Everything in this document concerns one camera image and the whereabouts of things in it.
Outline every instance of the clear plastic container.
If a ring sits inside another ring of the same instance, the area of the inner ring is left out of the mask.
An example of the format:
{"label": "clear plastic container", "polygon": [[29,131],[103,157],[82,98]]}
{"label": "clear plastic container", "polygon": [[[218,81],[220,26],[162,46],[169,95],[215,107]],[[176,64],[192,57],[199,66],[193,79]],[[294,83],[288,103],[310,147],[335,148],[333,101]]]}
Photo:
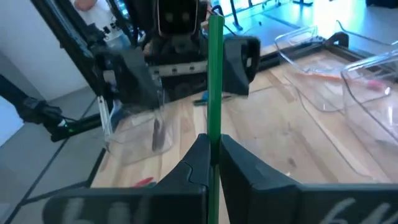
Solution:
{"label": "clear plastic container", "polygon": [[[372,75],[357,79],[359,73]],[[398,180],[398,50],[359,61],[341,73],[344,80],[345,117],[349,127],[393,180]],[[372,90],[362,83],[376,83],[383,92],[376,100],[364,96]]]}
{"label": "clear plastic container", "polygon": [[[337,32],[344,32],[348,35],[350,50],[366,54],[369,57],[372,54],[368,52],[379,54],[398,47],[395,43],[385,44],[349,32],[343,28],[340,22],[337,22],[331,29],[320,31],[318,26],[310,26],[277,37],[275,44],[280,54],[284,76],[320,111],[343,109],[343,81],[340,72],[355,61],[352,61],[352,58],[347,60],[338,56],[336,52],[331,51],[330,47],[324,45],[311,52],[301,54],[300,56],[303,57],[298,56],[297,51],[292,48],[310,46],[315,42],[322,43]],[[369,93],[365,100],[375,100],[378,97],[379,93],[375,91],[374,94]]]}
{"label": "clear plastic container", "polygon": [[116,104],[105,132],[108,152],[128,165],[168,151],[175,144],[176,103],[142,111],[133,105]]}
{"label": "clear plastic container", "polygon": [[[365,160],[345,156],[343,147],[332,142],[304,100],[293,85],[280,85],[224,101],[221,132],[302,183],[379,182],[369,166],[363,166]],[[349,131],[344,121],[341,126]]]}

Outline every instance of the wooden table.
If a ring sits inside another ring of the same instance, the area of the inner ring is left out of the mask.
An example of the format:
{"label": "wooden table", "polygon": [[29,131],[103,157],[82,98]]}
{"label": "wooden table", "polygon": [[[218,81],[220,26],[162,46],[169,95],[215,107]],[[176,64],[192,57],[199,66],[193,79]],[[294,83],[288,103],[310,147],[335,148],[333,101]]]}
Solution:
{"label": "wooden table", "polygon": [[[273,46],[263,48],[262,54],[272,51],[275,51]],[[346,125],[341,111],[323,113],[304,97],[302,105],[295,100],[298,94],[295,88],[284,86],[291,84],[284,77],[285,66],[258,73],[250,85],[249,100],[223,103],[222,133],[301,182],[365,183],[398,179],[395,163],[391,161],[381,167],[375,155],[365,150]],[[192,105],[200,97],[197,94],[173,102],[178,108],[179,128],[171,150],[128,166],[106,153],[91,187],[132,187],[148,177],[156,181],[165,177],[198,134],[206,132],[206,107]],[[220,223],[229,223],[222,189],[220,194]]]}

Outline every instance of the white shirt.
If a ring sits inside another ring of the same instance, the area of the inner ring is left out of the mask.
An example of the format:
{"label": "white shirt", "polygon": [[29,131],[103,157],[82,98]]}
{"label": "white shirt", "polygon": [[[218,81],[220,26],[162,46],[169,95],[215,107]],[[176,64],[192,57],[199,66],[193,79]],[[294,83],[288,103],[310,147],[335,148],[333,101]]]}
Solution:
{"label": "white shirt", "polygon": [[[70,0],[70,2],[74,5],[75,0]],[[104,32],[105,41],[111,41],[123,33],[120,28],[114,25],[116,18],[113,16],[106,0],[97,0],[95,5],[88,11],[81,11],[78,9],[76,9],[76,11],[87,25],[94,23],[99,30]],[[105,32],[105,27],[107,27],[110,32]]]}

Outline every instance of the green rod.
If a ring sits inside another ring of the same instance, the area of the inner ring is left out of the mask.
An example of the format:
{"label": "green rod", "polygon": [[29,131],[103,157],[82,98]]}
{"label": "green rod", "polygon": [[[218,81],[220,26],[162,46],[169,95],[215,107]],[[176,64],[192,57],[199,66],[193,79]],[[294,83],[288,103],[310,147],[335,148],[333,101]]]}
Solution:
{"label": "green rod", "polygon": [[223,87],[223,27],[224,17],[210,16],[208,38],[208,107],[207,134],[211,142],[211,165],[213,179],[209,194],[209,224],[218,224],[218,205],[220,197],[220,156],[221,136],[221,93]]}

